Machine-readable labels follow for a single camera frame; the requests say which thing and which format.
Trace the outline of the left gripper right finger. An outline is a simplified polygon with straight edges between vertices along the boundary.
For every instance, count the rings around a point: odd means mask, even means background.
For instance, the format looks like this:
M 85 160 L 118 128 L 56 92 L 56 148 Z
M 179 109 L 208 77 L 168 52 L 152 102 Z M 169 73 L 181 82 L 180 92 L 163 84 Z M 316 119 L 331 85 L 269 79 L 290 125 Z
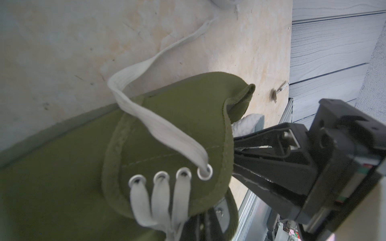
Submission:
M 213 208 L 205 212 L 206 241 L 225 241 L 220 223 Z

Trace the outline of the grey insole one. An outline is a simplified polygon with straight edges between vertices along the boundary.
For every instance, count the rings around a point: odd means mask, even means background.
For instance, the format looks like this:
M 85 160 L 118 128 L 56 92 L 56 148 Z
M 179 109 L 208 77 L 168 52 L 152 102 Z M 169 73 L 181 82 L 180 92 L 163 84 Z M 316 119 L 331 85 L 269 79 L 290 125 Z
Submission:
M 252 113 L 234 122 L 232 127 L 233 138 L 247 136 L 264 129 L 264 115 Z

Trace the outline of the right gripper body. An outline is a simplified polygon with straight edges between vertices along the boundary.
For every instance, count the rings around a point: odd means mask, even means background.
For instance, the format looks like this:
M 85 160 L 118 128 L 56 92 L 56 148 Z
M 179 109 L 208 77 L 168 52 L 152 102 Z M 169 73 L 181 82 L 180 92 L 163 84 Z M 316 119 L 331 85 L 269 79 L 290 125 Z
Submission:
M 324 241 L 386 173 L 386 126 L 339 99 L 321 99 L 308 135 L 319 175 L 303 206 L 305 241 Z

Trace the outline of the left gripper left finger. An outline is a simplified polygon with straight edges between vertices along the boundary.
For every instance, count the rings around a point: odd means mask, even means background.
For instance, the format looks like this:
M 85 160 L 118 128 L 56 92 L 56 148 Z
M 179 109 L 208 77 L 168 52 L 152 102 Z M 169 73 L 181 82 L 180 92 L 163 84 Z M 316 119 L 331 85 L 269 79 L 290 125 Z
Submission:
M 199 241 L 200 240 L 201 218 L 192 216 L 184 225 L 181 241 Z

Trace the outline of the olive green shoe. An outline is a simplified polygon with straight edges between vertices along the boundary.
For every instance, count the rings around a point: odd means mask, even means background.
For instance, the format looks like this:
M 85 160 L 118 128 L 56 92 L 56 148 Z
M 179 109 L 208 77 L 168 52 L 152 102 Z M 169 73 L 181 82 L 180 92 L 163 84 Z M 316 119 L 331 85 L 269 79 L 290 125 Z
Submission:
M 115 73 L 116 102 L 1 152 L 3 241 L 180 241 L 213 208 L 225 241 L 238 210 L 229 188 L 231 125 L 255 85 L 226 72 L 192 76 L 128 97 L 155 57 Z

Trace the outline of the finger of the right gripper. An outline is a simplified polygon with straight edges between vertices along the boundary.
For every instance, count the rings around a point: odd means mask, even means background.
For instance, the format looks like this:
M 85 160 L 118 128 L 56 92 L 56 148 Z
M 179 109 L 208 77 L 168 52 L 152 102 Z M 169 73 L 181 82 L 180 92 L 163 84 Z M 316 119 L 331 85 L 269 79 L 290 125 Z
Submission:
M 316 164 L 234 164 L 233 176 L 286 219 L 317 216 Z
M 234 138 L 234 162 L 300 165 L 315 168 L 311 141 L 303 124 L 282 123 L 246 136 Z

